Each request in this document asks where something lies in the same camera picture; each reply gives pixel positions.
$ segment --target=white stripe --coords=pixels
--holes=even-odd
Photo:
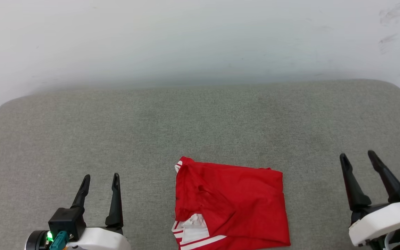
[[[178,170],[181,168],[183,165],[183,162],[181,160],[178,161],[177,165],[175,165],[175,171],[178,173]]]
[[[192,249],[195,249],[197,247],[201,247],[203,245],[208,245],[208,244],[211,244],[213,242],[219,241],[219,240],[224,239],[224,238],[226,238],[226,236],[218,235],[218,236],[214,236],[212,238],[206,239],[204,241],[196,242],[196,243],[189,244],[189,245],[184,245],[180,249],[181,250],[192,250]]]
[[[179,239],[183,237],[183,232],[174,234],[175,238]]]
[[[175,228],[175,226],[177,225],[177,222],[178,222],[178,221],[175,221],[175,222],[174,222],[174,225],[173,225],[173,228],[171,229],[171,231],[178,231],[178,230],[181,229],[181,228]]]

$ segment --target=black mount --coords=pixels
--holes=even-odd
[[[371,206],[370,198],[362,192],[356,178],[353,175],[353,167],[351,166],[347,156],[343,153],[340,155],[340,164],[342,166],[343,180],[345,181],[345,188],[347,191],[348,203],[350,206],[351,225],[356,221],[362,219],[365,215],[375,212],[389,204],[400,202],[400,182],[390,171],[389,168],[382,162],[373,150],[368,151],[368,157],[376,172],[381,176],[382,182],[389,195],[389,203]],[[400,242],[400,229],[397,230],[390,240],[392,242]],[[382,250],[384,243],[384,236],[380,236],[371,240],[368,245],[373,250]]]
[[[66,231],[71,241],[78,241],[86,229],[86,223],[83,219],[84,200],[89,193],[90,175],[84,176],[81,186],[76,193],[70,208],[60,207],[49,220],[49,229],[53,237],[56,237],[60,231]],[[119,184],[119,175],[114,174],[112,181],[112,201],[109,215],[106,217],[106,229],[123,234],[123,209],[121,205],[121,191]]]

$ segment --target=gray cushion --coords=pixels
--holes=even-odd
[[[284,173],[290,249],[351,249],[345,152],[373,203],[387,201],[367,150],[400,179],[400,89],[372,80],[68,91],[0,107],[0,246],[22,249],[91,174],[84,219],[103,226],[121,179],[134,250],[177,249],[180,156]]]

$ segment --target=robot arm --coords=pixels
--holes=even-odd
[[[352,173],[352,166],[345,154],[340,155],[343,180],[351,214],[349,236],[355,246],[369,245],[374,250],[388,249],[389,243],[400,242],[400,182],[375,152],[368,157],[381,176],[389,195],[389,203],[371,206]]]
[[[87,174],[70,208],[59,208],[49,220],[49,231],[33,231],[25,250],[130,250],[123,236],[123,211],[119,175],[112,181],[112,200],[105,227],[86,227],[84,199],[89,193]]]

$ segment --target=green led light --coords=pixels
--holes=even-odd
[[[50,241],[50,242],[53,242],[53,237],[52,237],[52,232],[51,231],[47,232],[47,240]]]

